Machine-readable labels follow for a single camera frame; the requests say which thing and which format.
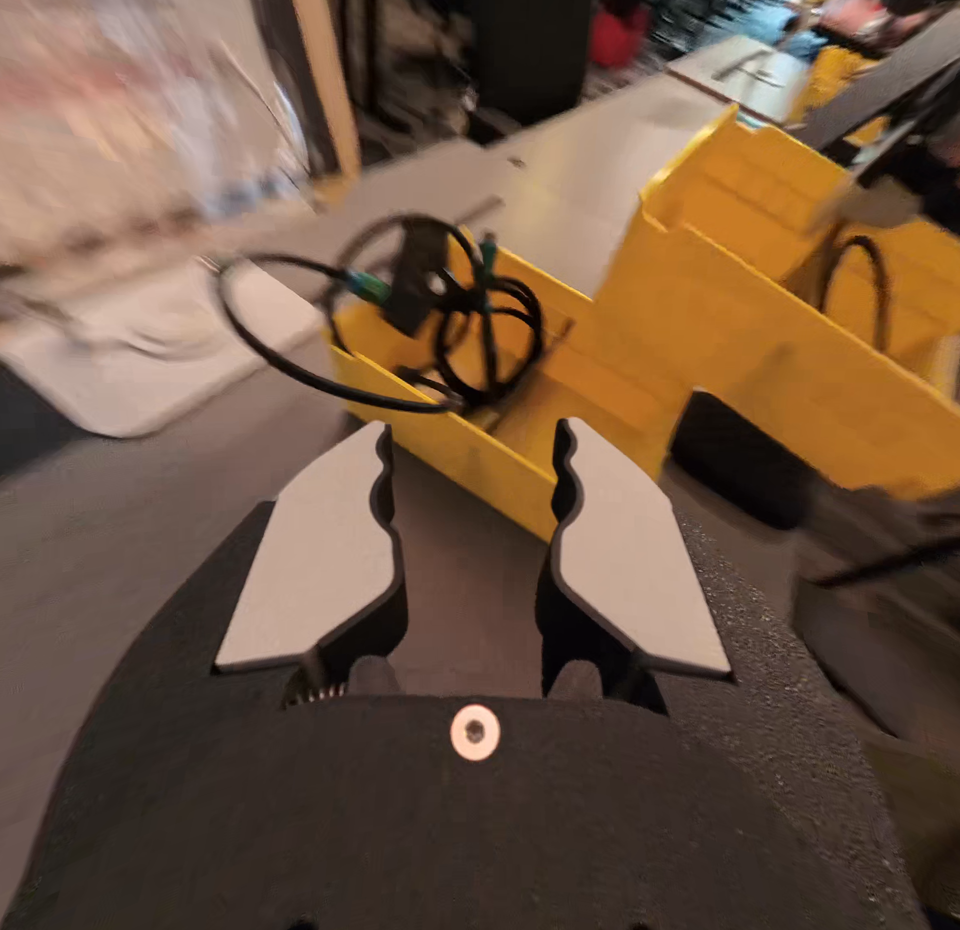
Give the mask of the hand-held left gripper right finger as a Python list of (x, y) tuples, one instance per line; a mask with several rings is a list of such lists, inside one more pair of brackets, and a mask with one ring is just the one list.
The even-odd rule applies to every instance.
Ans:
[(579, 418), (556, 424), (556, 520), (539, 573), (534, 623), (541, 683), (574, 660), (601, 684), (664, 673), (731, 684), (714, 622), (673, 505), (625, 453)]

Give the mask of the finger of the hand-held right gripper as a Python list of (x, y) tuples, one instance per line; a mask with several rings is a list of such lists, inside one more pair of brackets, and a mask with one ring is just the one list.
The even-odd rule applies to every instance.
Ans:
[(813, 210), (813, 230), (846, 225), (892, 229), (918, 217), (923, 198), (889, 176), (863, 187), (846, 174)]

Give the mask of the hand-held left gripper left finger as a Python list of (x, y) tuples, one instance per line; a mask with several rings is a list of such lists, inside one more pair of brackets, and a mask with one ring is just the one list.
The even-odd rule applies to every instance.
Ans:
[(400, 594), (390, 425), (374, 421), (278, 494), (214, 659), (231, 673), (304, 661)]

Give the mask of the yellow plastic bin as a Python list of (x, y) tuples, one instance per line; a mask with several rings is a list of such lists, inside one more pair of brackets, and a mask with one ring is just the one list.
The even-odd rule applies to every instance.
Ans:
[[(349, 403), (361, 420), (390, 423), (394, 441), (474, 494), (499, 514), (547, 541), (557, 518), (553, 451), (557, 421), (581, 419), (656, 482), (690, 391), (655, 365), (643, 365), (629, 335), (606, 337), (599, 304), (509, 250), (495, 272), (536, 296), (543, 313), (544, 353), (521, 385), (492, 408), (472, 413), (409, 414)], [(402, 381), (407, 368), (441, 382), (433, 353), (440, 315), (417, 336), (404, 336), (372, 304), (354, 303), (338, 315), (349, 352), (333, 344), (338, 378), (385, 396), (431, 407), (439, 395)]]
[(957, 490), (958, 403), (930, 372), (958, 335), (958, 238), (925, 220), (814, 231), (842, 177), (727, 108), (642, 189), (594, 297), (601, 332), (840, 487)]

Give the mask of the wooden document stand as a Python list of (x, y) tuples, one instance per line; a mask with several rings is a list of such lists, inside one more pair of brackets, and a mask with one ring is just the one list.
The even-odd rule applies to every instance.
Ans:
[(212, 296), (210, 265), (310, 222), (359, 175), (332, 0), (253, 1), (306, 143), (309, 175), (295, 200), (36, 241), (2, 235), (1, 193), (2, 364), (91, 434), (156, 432), (258, 368)]

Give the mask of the printed instruction sheet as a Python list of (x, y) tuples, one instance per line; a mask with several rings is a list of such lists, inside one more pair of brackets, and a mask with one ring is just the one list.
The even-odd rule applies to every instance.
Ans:
[(2, 235), (296, 199), (306, 141), (254, 0), (2, 0)]

